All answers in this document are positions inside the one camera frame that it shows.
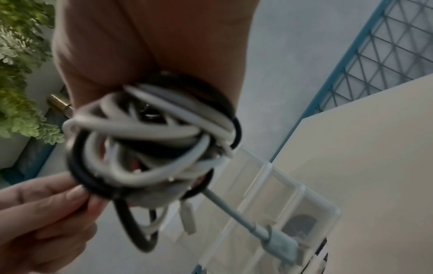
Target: artificial fern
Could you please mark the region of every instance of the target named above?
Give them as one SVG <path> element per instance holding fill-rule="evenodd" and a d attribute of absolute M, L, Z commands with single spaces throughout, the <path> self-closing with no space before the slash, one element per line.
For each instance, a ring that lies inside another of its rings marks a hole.
<path fill-rule="evenodd" d="M 54 27 L 54 7 L 37 0 L 0 0 L 0 137 L 17 132 L 46 143 L 64 141 L 25 89 L 26 74 L 51 57 L 41 26 Z"/>

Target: clear plastic container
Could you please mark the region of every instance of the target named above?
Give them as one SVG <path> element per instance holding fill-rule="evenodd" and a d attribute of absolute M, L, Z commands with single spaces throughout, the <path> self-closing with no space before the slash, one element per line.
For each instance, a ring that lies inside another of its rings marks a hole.
<path fill-rule="evenodd" d="M 246 208 L 251 201 L 253 184 L 258 182 L 259 175 L 263 174 L 266 169 L 270 170 L 267 166 L 266 161 L 255 157 L 241 147 L 212 185 L 212 191 L 231 207 L 243 211 L 242 208 Z M 195 212 L 195 219 L 197 220 L 197 232 L 190 236 L 183 232 L 177 242 L 198 259 L 206 252 L 213 253 L 208 249 L 216 249 L 219 239 L 224 233 L 228 233 L 234 224 L 229 227 L 230 217 L 208 199 L 204 199 L 200 204 Z"/>
<path fill-rule="evenodd" d="M 335 225 L 340 211 L 293 178 L 273 170 L 244 215 L 297 239 L 305 246 L 305 266 Z M 289 268 L 267 254 L 260 241 L 240 225 L 205 266 L 212 274 L 298 274 L 304 268 Z"/>

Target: coiled cable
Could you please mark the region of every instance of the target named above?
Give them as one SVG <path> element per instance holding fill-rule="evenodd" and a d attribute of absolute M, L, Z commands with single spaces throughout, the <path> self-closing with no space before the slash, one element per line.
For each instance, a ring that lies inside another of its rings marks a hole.
<path fill-rule="evenodd" d="M 155 247 L 169 204 L 205 190 L 213 169 L 233 156 L 241 139 L 224 96 L 172 73 L 83 106 L 64 131 L 74 131 L 67 146 L 71 174 L 91 193 L 114 201 L 125 231 L 143 252 Z M 129 204 L 148 209 L 150 224 L 139 225 Z"/>

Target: metal grid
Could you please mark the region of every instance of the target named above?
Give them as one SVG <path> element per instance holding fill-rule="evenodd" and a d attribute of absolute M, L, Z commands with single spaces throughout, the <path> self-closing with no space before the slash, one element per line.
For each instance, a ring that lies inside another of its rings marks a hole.
<path fill-rule="evenodd" d="M 392 1 L 312 114 L 433 73 L 432 24 L 433 0 Z"/>

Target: skin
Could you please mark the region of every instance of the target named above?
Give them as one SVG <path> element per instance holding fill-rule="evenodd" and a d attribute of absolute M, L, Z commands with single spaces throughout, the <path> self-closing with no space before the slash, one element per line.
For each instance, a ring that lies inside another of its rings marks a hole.
<path fill-rule="evenodd" d="M 57 0 L 54 61 L 75 109 L 160 70 L 208 82 L 236 107 L 257 5 Z M 84 251 L 107 202 L 74 187 L 60 174 L 0 191 L 0 273 L 52 273 Z"/>

